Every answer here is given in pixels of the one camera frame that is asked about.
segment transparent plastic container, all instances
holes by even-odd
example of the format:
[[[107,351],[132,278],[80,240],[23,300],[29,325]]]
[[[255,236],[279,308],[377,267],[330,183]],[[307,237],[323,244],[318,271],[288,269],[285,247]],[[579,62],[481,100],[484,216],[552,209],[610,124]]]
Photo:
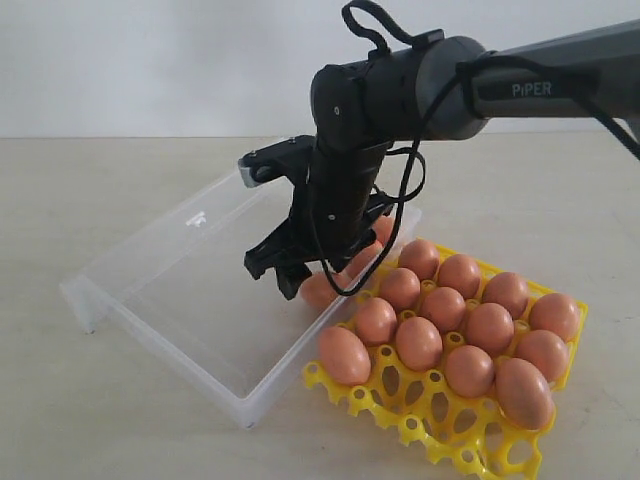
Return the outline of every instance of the transparent plastic container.
[[[291,195],[285,179],[248,189],[233,172],[63,282],[63,295],[85,331],[116,322],[251,428],[315,357],[317,333],[353,304],[340,297],[318,316],[285,300],[272,270],[256,281],[244,268]],[[405,207],[397,245],[420,217]]]

